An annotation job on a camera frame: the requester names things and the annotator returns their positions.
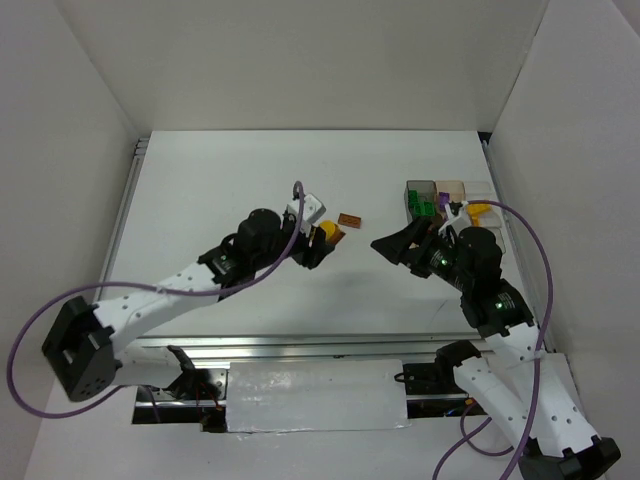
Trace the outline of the yellow round lego brick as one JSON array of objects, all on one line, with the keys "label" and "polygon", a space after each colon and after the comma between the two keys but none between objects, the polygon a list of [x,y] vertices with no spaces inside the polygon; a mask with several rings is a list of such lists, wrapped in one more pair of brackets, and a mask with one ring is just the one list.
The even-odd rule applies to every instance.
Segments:
[{"label": "yellow round lego brick", "polygon": [[330,220],[325,220],[325,221],[323,221],[323,222],[321,222],[319,224],[319,227],[325,233],[325,241],[326,241],[326,243],[330,244],[330,245],[333,245],[332,237],[334,236],[335,231],[336,231],[337,228],[339,228],[339,226],[336,223],[334,223],[334,222],[332,222]]}]

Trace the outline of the brown lego plate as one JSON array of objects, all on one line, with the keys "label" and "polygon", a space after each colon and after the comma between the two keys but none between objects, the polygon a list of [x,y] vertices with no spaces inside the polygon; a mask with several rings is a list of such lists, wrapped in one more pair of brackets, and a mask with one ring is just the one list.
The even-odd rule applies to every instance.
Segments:
[{"label": "brown lego plate", "polygon": [[332,237],[333,245],[337,245],[345,237],[345,235],[346,233],[343,230],[337,228],[334,236]]}]

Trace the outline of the brown lego brick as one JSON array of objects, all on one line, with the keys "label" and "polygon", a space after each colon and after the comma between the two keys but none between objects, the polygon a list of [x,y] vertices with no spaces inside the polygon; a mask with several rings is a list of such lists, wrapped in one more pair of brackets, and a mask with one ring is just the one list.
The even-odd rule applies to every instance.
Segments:
[{"label": "brown lego brick", "polygon": [[359,229],[362,225],[362,219],[358,216],[340,213],[338,217],[338,224],[350,228]]}]

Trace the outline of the green curved lego brick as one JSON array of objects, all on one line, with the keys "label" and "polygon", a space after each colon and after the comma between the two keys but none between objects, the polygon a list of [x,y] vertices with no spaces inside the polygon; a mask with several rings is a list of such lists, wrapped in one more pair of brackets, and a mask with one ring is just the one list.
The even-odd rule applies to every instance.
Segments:
[{"label": "green curved lego brick", "polygon": [[407,191],[407,203],[409,205],[418,204],[420,202],[418,192],[416,190]]},{"label": "green curved lego brick", "polygon": [[436,215],[436,210],[431,202],[422,202],[420,205],[420,212],[422,216],[433,217]]}]

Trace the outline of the purple butterfly lego brick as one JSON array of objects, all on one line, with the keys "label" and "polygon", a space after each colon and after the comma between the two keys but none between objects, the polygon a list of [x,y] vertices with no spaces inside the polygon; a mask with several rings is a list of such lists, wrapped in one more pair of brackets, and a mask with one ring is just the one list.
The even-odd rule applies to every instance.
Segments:
[{"label": "purple butterfly lego brick", "polygon": [[448,193],[439,193],[438,194],[438,205],[443,208],[446,204],[450,202],[450,197]]}]

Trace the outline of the yellow rectangular lego brick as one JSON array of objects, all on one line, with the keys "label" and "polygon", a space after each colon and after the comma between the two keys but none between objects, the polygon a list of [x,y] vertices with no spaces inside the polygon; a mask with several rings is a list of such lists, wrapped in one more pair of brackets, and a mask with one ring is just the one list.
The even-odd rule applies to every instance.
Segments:
[{"label": "yellow rectangular lego brick", "polygon": [[484,210],[485,214],[487,214],[488,212],[492,211],[492,207],[490,203],[486,203],[486,202],[480,202],[480,203],[473,203],[473,202],[469,202],[467,204],[467,212],[469,210]]}]

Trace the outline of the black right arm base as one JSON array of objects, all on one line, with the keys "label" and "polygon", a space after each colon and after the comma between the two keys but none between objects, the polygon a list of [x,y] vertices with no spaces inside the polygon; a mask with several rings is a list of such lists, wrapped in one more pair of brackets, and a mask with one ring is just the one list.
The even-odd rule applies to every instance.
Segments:
[{"label": "black right arm base", "polygon": [[409,396],[467,395],[435,363],[406,363],[402,371],[394,375],[394,380],[404,385]]}]

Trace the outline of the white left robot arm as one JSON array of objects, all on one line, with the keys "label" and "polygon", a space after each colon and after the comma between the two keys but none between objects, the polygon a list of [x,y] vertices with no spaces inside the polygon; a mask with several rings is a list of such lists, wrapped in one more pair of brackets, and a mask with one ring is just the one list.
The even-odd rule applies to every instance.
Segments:
[{"label": "white left robot arm", "polygon": [[154,356],[130,345],[181,315],[255,285],[257,273],[279,260],[316,268],[334,250],[317,224],[324,213],[311,201],[303,212],[293,204],[282,215],[256,209],[218,246],[150,290],[93,304],[81,296],[66,301],[42,352],[67,398],[86,401],[111,385],[168,388],[193,372],[179,347],[168,346]]}]

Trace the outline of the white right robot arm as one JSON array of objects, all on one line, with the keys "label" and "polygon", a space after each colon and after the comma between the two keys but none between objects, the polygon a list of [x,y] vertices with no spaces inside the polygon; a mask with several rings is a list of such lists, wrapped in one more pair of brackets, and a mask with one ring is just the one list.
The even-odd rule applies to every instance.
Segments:
[{"label": "white right robot arm", "polygon": [[502,276],[493,232],[470,226],[440,235],[419,217],[372,248],[420,278],[436,276],[457,289],[468,324],[502,362],[504,383],[468,341],[439,349],[436,364],[476,400],[514,449],[510,467],[525,479],[598,479],[621,457],[581,414],[538,349],[540,330],[524,298]]}]

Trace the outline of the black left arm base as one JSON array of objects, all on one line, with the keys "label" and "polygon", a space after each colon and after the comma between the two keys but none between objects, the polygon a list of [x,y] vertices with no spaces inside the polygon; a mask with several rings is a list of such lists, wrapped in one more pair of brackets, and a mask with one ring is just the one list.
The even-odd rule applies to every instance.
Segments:
[{"label": "black left arm base", "polygon": [[143,385],[152,392],[159,392],[172,400],[217,402],[226,399],[226,370],[199,368],[178,346],[145,349],[144,352],[154,354],[152,362],[143,366]]}]

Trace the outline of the green lego brick in bin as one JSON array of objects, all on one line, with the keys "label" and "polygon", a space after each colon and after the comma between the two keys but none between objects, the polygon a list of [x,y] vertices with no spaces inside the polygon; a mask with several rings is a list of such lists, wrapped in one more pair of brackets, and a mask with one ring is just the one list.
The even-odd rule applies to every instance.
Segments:
[{"label": "green lego brick in bin", "polygon": [[421,217],[424,215],[423,204],[420,202],[413,203],[409,206],[409,211],[412,217]]}]

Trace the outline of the clear transparent bin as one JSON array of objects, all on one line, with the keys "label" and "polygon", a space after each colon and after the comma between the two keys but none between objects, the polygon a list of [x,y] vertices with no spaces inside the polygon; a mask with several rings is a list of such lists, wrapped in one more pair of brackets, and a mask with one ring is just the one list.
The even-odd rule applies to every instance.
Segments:
[{"label": "clear transparent bin", "polygon": [[[496,200],[493,187],[488,182],[465,181],[465,201],[472,202],[478,200]],[[480,218],[480,225],[491,231],[496,237],[496,243],[503,253],[506,252],[505,241],[502,235],[502,217],[499,209],[491,204],[492,211]]]}]

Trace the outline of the white foil board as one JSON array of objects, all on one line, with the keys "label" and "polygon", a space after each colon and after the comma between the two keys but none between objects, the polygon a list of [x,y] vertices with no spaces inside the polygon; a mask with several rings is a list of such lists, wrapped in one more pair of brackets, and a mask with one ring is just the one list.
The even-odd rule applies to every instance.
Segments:
[{"label": "white foil board", "polygon": [[233,363],[233,433],[393,430],[409,425],[399,360]]}]

